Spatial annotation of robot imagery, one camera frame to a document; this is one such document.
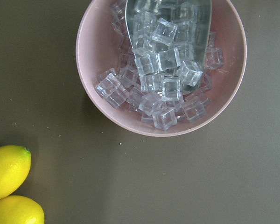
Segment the pink plastic bowl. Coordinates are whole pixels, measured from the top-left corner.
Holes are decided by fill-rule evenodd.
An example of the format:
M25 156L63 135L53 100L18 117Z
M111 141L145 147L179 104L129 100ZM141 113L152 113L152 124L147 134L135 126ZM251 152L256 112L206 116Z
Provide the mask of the pink plastic bowl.
M118 64L119 37L111 25L110 0L94 0L86 9L77 33L76 62L81 82L93 104L112 122L134 133L153 137L172 137L195 131L214 120L232 101L244 76L247 44L242 21L229 0L212 2L211 30L215 45L223 51L224 64L211 71L212 88L207 91L210 105L206 115L194 122L182 121L166 131L143 123L127 104L113 108L98 95L97 75Z

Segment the pile of clear ice cubes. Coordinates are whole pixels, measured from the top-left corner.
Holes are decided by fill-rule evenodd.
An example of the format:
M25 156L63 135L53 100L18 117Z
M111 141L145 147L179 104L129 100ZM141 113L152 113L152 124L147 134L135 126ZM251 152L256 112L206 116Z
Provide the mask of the pile of clear ice cubes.
M127 103L142 122L168 130L206 115L212 54L210 0L118 0L110 5L120 35L119 68L97 76L95 91L113 108Z

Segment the metal ice scoop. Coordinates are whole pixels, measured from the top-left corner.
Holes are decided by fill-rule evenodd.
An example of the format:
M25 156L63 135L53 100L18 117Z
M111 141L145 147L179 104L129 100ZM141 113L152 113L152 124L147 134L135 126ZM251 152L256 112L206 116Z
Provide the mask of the metal ice scoop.
M139 76L176 69L181 91L201 82L208 45L210 0L129 0L126 27Z

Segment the yellow lemon upper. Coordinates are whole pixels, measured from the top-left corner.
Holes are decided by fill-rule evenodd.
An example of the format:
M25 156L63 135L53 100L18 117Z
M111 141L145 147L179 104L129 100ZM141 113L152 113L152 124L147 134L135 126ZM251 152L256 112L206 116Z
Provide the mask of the yellow lemon upper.
M16 145L0 147L0 199L12 194L26 180L31 168L31 152Z

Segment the yellow lemon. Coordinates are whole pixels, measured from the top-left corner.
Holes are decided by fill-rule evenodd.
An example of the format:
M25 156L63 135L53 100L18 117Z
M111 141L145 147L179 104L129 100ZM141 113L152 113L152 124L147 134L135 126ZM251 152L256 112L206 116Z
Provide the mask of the yellow lemon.
M0 199L12 194L26 180L31 168L31 152L16 145L0 147Z
M7 196L0 199L0 224L43 224L42 207L25 196Z

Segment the yellow lemon lower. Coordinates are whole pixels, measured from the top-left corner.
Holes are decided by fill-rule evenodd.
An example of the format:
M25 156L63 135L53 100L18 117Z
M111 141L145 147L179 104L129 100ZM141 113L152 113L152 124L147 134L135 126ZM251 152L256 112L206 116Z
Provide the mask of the yellow lemon lower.
M7 196L0 199L0 224L43 224L42 207L25 196Z

